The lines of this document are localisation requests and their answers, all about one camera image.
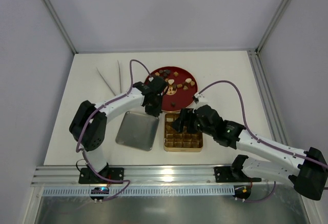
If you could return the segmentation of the silver tin lid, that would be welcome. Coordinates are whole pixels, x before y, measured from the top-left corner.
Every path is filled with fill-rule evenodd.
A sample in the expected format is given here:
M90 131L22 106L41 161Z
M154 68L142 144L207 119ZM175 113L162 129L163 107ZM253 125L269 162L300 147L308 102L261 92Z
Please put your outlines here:
M122 119L115 142L122 146L151 151L158 125L158 117L128 111Z

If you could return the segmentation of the red round plate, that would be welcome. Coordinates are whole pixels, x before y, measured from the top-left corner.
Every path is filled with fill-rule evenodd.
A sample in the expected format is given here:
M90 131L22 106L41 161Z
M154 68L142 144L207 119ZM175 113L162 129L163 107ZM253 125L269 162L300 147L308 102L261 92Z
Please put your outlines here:
M155 75L158 72L160 77L162 77L167 83L168 80L173 79L174 83L168 86L168 91L162 98L162 111L163 112L178 112L182 108L187 108L193 103L193 95L198 92L197 81L195 77L187 70L174 67L165 66L160 67L151 72L151 75ZM194 86L186 82L187 78L191 78L195 82ZM184 91L182 88L177 88L178 84L182 84L183 87L187 86L188 90ZM172 107L171 102L176 102L176 106Z

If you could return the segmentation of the silver metal tongs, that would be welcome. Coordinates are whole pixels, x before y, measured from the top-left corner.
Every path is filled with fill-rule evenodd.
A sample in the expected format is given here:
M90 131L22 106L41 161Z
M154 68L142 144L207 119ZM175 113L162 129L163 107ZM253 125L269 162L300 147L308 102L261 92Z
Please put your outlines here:
M118 60L100 63L96 66L96 71L114 96L123 92L121 65Z

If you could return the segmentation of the gold chocolate box tray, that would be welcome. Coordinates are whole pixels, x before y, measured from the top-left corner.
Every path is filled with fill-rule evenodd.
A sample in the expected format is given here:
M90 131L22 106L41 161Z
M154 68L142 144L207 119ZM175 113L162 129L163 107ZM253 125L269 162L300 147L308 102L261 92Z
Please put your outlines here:
M200 152L203 149L203 136L201 133L187 133L186 126L184 126L182 133L178 133L172 128L172 122L178 116L178 113L165 114L164 150L167 152ZM168 122L166 121L167 118L173 118L173 121Z

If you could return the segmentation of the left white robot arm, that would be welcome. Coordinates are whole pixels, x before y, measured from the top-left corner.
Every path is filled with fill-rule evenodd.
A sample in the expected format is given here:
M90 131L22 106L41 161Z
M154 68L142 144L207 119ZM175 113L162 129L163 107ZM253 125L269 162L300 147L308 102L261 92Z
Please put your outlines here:
M109 165L104 159L101 144L105 139L109 122L131 109L144 107L145 112L153 117L162 113L162 99L168 84L160 79L149 83L137 82L127 92L102 103L82 102L69 126L69 132L76 140L75 151L82 153L91 175L120 184L123 180L109 178Z

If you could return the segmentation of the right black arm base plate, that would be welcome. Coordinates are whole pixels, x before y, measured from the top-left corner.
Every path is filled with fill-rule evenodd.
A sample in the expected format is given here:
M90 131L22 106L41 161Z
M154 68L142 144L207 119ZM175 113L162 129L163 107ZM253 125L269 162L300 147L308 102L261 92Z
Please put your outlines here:
M232 175L230 166L214 167L214 176L216 183L234 182L234 176Z

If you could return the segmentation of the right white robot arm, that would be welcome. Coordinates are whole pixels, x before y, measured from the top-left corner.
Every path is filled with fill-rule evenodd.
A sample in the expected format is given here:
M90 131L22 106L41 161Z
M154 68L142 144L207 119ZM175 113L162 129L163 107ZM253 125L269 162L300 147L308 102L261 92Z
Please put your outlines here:
M205 105L198 109L182 109L172 128L177 132L201 132L219 145L261 157L259 161L238 155L231 165L236 177L263 178L291 186L300 195L320 200L327 182L327 163L316 148L307 151L289 147L247 130L246 126L222 119L218 112Z

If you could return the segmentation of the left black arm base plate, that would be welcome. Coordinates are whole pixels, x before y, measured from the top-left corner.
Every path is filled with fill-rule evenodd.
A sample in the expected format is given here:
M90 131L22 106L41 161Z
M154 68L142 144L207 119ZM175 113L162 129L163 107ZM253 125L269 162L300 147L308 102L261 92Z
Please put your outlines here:
M122 184L124 179L124 168L113 168L106 166L98 174L103 178L111 181L103 180L99 178L89 167L80 169L78 183L82 185L90 184Z

